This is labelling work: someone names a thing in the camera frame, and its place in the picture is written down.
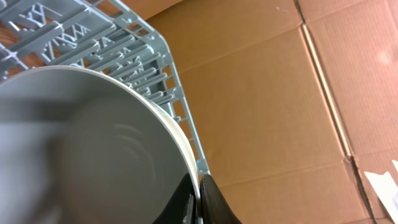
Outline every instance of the brown cardboard surface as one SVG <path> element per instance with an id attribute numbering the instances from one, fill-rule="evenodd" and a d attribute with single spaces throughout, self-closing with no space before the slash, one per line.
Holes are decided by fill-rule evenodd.
<path id="1" fill-rule="evenodd" d="M 212 176 L 244 223 L 369 217 L 299 28 L 180 78 Z"/>
<path id="2" fill-rule="evenodd" d="M 281 34 L 301 23 L 293 0 L 189 0 L 150 18 L 179 72 Z"/>
<path id="3" fill-rule="evenodd" d="M 342 161 L 299 29 L 181 73 L 218 185 Z"/>
<path id="4" fill-rule="evenodd" d="M 350 164 L 333 164 L 221 188 L 243 223 L 335 224 L 367 217 Z"/>
<path id="5" fill-rule="evenodd" d="M 396 173 L 391 159 L 398 159 L 397 15 L 397 1 L 363 0 L 308 23 L 362 176 Z M 374 216 L 386 217 L 362 180 Z"/>
<path id="6" fill-rule="evenodd" d="M 334 44 L 359 47 L 369 37 L 356 38 L 365 30 L 361 24 L 338 30 L 333 21 L 363 3 L 302 1 L 316 47 L 322 40 L 326 54 L 345 53 L 327 62 L 347 66 L 360 50 L 346 54 Z M 329 24 L 319 22 L 328 18 Z M 243 222 L 369 223 L 294 1 L 188 0 L 149 22 L 170 45 L 211 173 Z M 327 75 L 344 71 L 326 67 Z"/>
<path id="7" fill-rule="evenodd" d="M 366 220 L 360 220 L 360 221 L 355 221 L 355 222 L 350 222 L 350 223 L 345 223 L 345 224 L 393 224 L 390 220 L 387 218 L 379 218 L 376 219 L 376 222 L 370 218 Z"/>
<path id="8" fill-rule="evenodd" d="M 123 0 L 123 3 L 143 19 L 148 19 L 180 1 L 181 0 Z M 107 15 L 113 15 L 119 11 L 107 0 L 101 2 L 98 9 L 105 12 Z"/>
<path id="9" fill-rule="evenodd" d="M 322 17 L 353 6 L 363 0 L 296 0 L 300 5 L 306 22 L 312 22 Z"/>

